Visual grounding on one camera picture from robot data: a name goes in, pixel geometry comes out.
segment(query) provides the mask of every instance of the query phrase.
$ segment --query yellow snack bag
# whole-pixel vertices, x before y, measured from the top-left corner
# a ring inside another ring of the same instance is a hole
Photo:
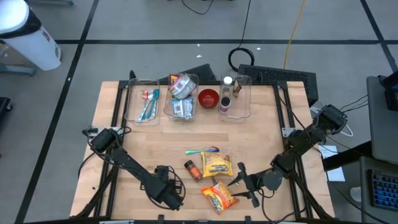
[[[218,174],[232,175],[232,164],[229,153],[201,152],[203,176],[213,177]]]
[[[239,202],[238,199],[235,199],[231,195],[225,184],[221,181],[217,185],[202,189],[201,192],[207,197],[217,214],[221,214],[221,211]]]

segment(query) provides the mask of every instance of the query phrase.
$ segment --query table leg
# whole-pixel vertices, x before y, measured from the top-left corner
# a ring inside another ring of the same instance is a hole
[[[347,151],[324,159],[323,168],[325,171],[333,170],[356,162],[361,156],[373,157],[371,141],[362,143],[354,148],[348,149]]]

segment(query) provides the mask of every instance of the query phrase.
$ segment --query keyboard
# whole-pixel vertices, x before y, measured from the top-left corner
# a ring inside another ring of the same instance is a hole
[[[383,175],[368,170],[371,205],[378,208],[398,211],[398,177]]]
[[[262,82],[262,84],[273,84],[276,81],[303,82],[308,104],[312,106],[318,100],[317,76],[315,73],[253,65],[240,65],[238,73],[247,75],[253,82]]]

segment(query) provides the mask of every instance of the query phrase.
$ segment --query blue keyboard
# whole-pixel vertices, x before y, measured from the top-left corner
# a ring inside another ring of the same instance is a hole
[[[398,177],[383,175],[376,170],[368,170],[371,205],[398,211]]]

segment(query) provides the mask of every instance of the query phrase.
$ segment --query white bottle cap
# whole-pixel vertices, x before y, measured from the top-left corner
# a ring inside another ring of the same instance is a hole
[[[227,84],[227,85],[232,84],[232,78],[231,77],[224,77],[224,84]]]

